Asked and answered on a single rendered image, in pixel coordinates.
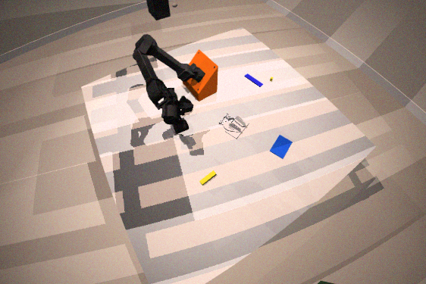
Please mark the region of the yellow flat bar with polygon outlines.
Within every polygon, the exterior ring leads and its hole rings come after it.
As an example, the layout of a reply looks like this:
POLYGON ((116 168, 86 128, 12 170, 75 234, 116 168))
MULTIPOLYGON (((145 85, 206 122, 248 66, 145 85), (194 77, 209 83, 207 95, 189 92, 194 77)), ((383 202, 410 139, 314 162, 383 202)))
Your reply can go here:
POLYGON ((203 179, 201 179, 199 182, 204 185, 207 183, 210 179, 212 179, 214 176, 216 176, 216 172, 212 171, 207 176, 205 176, 203 179))

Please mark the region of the blue block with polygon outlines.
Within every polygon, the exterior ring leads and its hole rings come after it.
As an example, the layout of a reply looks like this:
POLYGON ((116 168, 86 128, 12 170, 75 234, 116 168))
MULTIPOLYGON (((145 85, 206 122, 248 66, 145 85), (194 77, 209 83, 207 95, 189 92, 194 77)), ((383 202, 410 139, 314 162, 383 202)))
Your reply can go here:
POLYGON ((289 139, 279 135, 269 151, 277 155, 279 158, 284 158, 291 143, 292 142, 289 139))

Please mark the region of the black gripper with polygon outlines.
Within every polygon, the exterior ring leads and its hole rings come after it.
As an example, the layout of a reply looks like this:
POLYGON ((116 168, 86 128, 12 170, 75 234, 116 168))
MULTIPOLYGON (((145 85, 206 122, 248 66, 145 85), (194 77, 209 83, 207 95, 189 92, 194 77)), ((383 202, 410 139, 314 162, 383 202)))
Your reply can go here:
POLYGON ((181 115, 181 107, 180 107, 180 105, 178 105, 178 117, 179 117, 180 120, 178 119, 178 122, 176 124, 172 125, 172 127, 174 128, 174 132, 176 134, 181 133, 181 132, 189 129, 189 126, 188 126, 186 120, 182 120, 180 115, 181 115))

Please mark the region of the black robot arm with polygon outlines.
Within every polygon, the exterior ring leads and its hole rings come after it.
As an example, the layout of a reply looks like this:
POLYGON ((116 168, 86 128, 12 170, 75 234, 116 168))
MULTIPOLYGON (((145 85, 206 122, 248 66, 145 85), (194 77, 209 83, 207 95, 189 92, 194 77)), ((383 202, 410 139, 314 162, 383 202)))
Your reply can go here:
POLYGON ((189 65, 177 61, 166 51, 160 49, 149 34, 143 35, 135 46, 133 58, 136 60, 146 81, 146 91, 149 99, 158 110, 162 109, 161 117, 164 118, 166 124, 176 124, 178 122, 178 105, 181 107, 182 116, 184 113, 192 111, 194 105, 184 95, 178 101, 175 88, 167 88, 164 81, 156 76, 156 72, 147 56, 152 55, 163 64, 168 65, 177 73, 177 77, 184 82, 192 78, 199 83, 205 75, 204 72, 195 63, 189 65), (164 100, 158 103, 162 99, 164 100))

